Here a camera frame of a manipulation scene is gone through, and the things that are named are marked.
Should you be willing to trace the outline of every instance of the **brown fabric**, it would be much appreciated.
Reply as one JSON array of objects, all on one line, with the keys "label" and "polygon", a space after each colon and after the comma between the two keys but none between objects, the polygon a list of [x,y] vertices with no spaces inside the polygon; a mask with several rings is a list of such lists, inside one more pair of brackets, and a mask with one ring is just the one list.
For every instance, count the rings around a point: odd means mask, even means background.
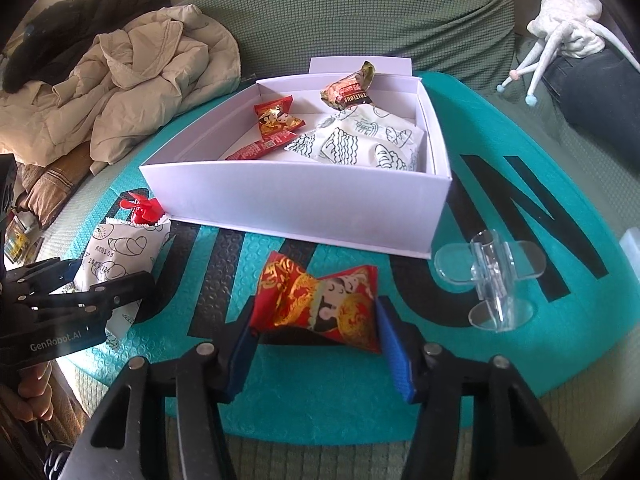
[{"label": "brown fabric", "polygon": [[[84,142],[46,168],[21,165],[26,191],[18,199],[18,209],[33,212],[43,229],[49,227],[89,173],[93,162],[89,150],[90,144]],[[42,173],[36,178],[39,170]]]},{"label": "brown fabric", "polygon": [[47,422],[47,427],[56,440],[72,446],[82,433],[89,416],[80,406],[58,364],[52,361],[51,365],[53,371],[49,384],[53,391],[53,417]]}]

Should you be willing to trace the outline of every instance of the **open cardboard box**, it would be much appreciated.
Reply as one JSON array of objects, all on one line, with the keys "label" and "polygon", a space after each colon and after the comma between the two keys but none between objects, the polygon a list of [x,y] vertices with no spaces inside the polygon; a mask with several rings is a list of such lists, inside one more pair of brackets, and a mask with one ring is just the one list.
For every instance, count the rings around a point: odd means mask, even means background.
[{"label": "open cardboard box", "polygon": [[[284,149],[260,160],[226,156],[260,139],[254,105],[293,95],[290,114],[316,127],[335,110],[320,91],[364,60],[376,67],[377,107],[425,131],[418,171],[322,164]],[[262,79],[204,114],[140,166],[176,220],[417,258],[431,240],[451,183],[440,125],[410,59],[321,57],[309,74]]]}]

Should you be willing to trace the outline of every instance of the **teal mat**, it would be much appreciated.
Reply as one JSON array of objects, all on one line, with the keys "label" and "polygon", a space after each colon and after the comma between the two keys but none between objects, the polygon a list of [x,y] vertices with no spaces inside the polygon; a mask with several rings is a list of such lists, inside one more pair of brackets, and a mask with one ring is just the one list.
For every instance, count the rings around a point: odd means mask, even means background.
[{"label": "teal mat", "polygon": [[[366,253],[175,222],[175,237],[154,272],[160,312],[132,327],[122,349],[99,346],[71,360],[110,384],[132,356],[174,358],[224,320],[236,318],[254,293],[271,250],[283,250],[316,275],[373,264],[379,292],[404,320],[455,354],[487,360],[503,354],[541,395],[586,368],[638,320],[638,282],[617,241],[572,181],[530,138],[454,78],[421,73],[433,101],[455,173],[433,249],[484,227],[508,239],[537,241],[549,266],[519,292],[538,306],[521,329],[493,334],[470,328],[474,290],[444,285],[423,260]],[[138,166],[191,121],[224,98],[192,110],[162,129],[113,182],[80,229],[67,256],[80,255],[94,226],[121,193],[145,188]],[[262,345],[244,391],[221,416],[227,432],[294,444],[359,444],[411,437],[415,406],[393,389],[384,360],[350,348]],[[463,425],[470,423],[470,404]]]}]

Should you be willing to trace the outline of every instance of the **finger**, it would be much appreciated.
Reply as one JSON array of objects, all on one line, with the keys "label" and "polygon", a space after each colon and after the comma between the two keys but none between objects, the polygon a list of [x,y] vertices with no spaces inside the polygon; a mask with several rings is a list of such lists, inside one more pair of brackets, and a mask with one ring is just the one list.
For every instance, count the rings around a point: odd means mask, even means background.
[{"label": "finger", "polygon": [[36,376],[36,378],[41,379],[44,373],[47,371],[51,365],[51,361],[45,361],[43,363],[30,366],[28,368],[23,368],[20,370],[20,377],[31,377]]},{"label": "finger", "polygon": [[25,399],[31,397],[39,397],[44,393],[45,388],[49,384],[49,378],[51,377],[51,365],[47,365],[44,375],[40,378],[36,374],[29,377],[25,377],[18,386],[18,393]]},{"label": "finger", "polygon": [[31,406],[4,384],[0,384],[0,399],[2,399],[9,412],[18,420],[23,422],[35,420]]},{"label": "finger", "polygon": [[53,416],[53,404],[49,406],[49,409],[47,410],[47,413],[45,413],[42,416],[42,420],[51,420],[52,416]]},{"label": "finger", "polygon": [[49,409],[51,405],[51,396],[53,395],[53,391],[51,386],[47,384],[47,387],[44,390],[44,393],[39,397],[33,397],[32,399],[27,400],[29,405],[31,406],[31,411],[33,415],[37,418],[40,418]]}]

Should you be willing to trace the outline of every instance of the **black coiled cable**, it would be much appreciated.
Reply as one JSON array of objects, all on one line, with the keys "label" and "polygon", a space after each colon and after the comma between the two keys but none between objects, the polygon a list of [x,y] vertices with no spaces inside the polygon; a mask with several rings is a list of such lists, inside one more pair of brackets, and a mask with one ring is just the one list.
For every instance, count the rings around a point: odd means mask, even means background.
[{"label": "black coiled cable", "polygon": [[44,455],[44,475],[47,480],[58,480],[62,475],[62,468],[71,453],[71,446],[54,440],[47,446]]}]

